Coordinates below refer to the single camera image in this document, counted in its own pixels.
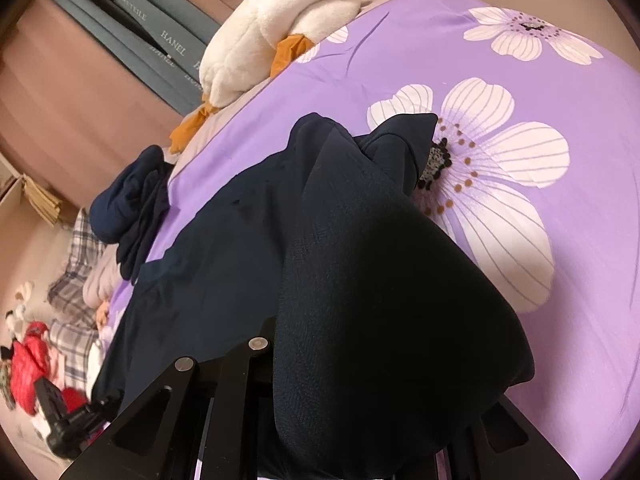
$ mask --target navy blue cloth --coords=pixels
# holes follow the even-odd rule
[[[163,164],[162,148],[149,146],[95,198],[89,209],[89,223],[98,240],[106,244],[120,241],[138,219],[144,197],[150,190],[150,176]]]
[[[116,260],[125,280],[137,278],[169,211],[167,183],[172,169],[162,148],[149,146],[91,204],[91,229],[98,240],[118,244]]]
[[[408,197],[436,119],[352,138],[301,118],[142,266],[92,399],[121,389],[124,409],[176,358],[221,357],[277,313],[260,475],[388,478],[530,378],[509,305]]]
[[[284,448],[267,457],[278,478],[391,478],[533,376],[513,309],[411,202],[397,147],[363,157],[334,137],[306,181],[276,319],[276,431],[261,439]]]
[[[116,262],[120,264],[120,274],[125,280],[135,282],[138,278],[140,267],[145,263],[162,220],[169,211],[167,184],[172,169],[171,164],[163,162],[158,170],[147,175],[138,218],[120,238]]]
[[[395,116],[353,139],[340,124],[317,114],[298,120],[282,152],[233,177],[161,259],[142,266],[93,398],[121,389],[125,407],[175,358],[220,357],[258,333],[278,309],[298,205],[328,141],[343,137],[356,150],[351,155],[365,158],[358,143],[372,152],[380,142],[398,143],[395,162],[384,160],[383,152],[378,156],[389,173],[398,165],[404,174],[406,167],[413,187],[428,160],[435,121],[433,114]]]

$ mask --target plaid pillow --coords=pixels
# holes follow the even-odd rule
[[[54,319],[49,340],[65,356],[65,386],[84,392],[91,345],[98,337],[97,330],[61,323]]]
[[[82,299],[82,286],[104,248],[105,244],[95,237],[89,218],[81,209],[74,225],[64,271],[47,291],[47,301],[64,322],[88,330],[95,327],[95,310]]]

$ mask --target folded navy clothing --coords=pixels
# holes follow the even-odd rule
[[[149,190],[162,179],[164,171],[159,170],[164,166],[162,148],[149,146],[96,197],[89,209],[89,223],[98,240],[119,243],[138,219]]]
[[[146,262],[162,220],[169,211],[167,183],[172,169],[171,164],[163,162],[145,179],[138,218],[122,235],[116,250],[116,262],[120,264],[124,280],[135,282],[138,278],[140,266]]]

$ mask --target white flower print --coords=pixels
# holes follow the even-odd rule
[[[578,35],[530,14],[498,7],[477,7],[469,12],[479,25],[465,32],[465,40],[495,38],[491,48],[502,56],[533,61],[542,53],[542,41],[546,41],[560,56],[577,64],[590,65],[591,58],[602,58],[601,53]]]
[[[476,264],[514,310],[531,312],[548,298],[554,260],[535,207],[507,184],[550,186],[570,158],[564,137],[547,124],[518,123],[494,134],[513,109],[502,86],[479,78],[457,84],[442,102],[413,200],[453,241],[457,223]],[[408,85],[373,104],[367,123],[374,129],[395,114],[432,110],[431,88]]]
[[[333,34],[330,34],[326,40],[331,43],[344,43],[347,41],[349,37],[349,29],[347,27],[342,27],[336,30]],[[307,50],[302,56],[296,58],[296,63],[308,63],[313,58],[318,55],[318,51],[320,50],[321,43],[314,45],[309,50]]]

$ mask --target floral bedding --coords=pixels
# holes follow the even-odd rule
[[[582,480],[602,478],[640,420],[640,75],[478,0],[389,1],[297,61],[171,181],[150,259],[233,176],[282,150],[299,117],[359,135],[432,111],[438,156],[415,204],[522,320],[536,376],[508,396]],[[114,294],[114,330],[131,291]]]

